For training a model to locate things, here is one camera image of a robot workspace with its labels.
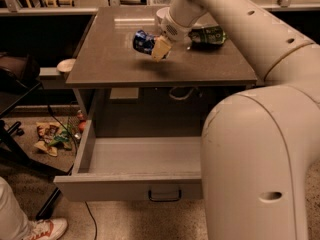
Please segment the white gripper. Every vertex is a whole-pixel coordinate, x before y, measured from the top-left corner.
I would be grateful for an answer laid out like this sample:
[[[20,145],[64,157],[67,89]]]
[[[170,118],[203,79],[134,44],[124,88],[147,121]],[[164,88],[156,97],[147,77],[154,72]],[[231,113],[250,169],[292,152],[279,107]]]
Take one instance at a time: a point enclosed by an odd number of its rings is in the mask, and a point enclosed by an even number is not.
[[[162,33],[156,38],[151,57],[159,62],[170,52],[173,44],[171,41],[183,40],[192,27],[192,19],[183,13],[173,14],[167,11],[161,21]]]

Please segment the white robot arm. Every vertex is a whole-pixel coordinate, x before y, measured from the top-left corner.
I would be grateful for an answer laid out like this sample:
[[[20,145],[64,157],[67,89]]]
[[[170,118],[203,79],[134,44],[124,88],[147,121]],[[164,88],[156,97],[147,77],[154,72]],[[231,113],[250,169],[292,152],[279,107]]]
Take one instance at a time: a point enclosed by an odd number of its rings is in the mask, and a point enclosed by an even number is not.
[[[265,84],[218,103],[203,126],[208,239],[308,240],[305,179],[320,157],[319,47],[250,0],[173,0],[153,58],[204,13]]]

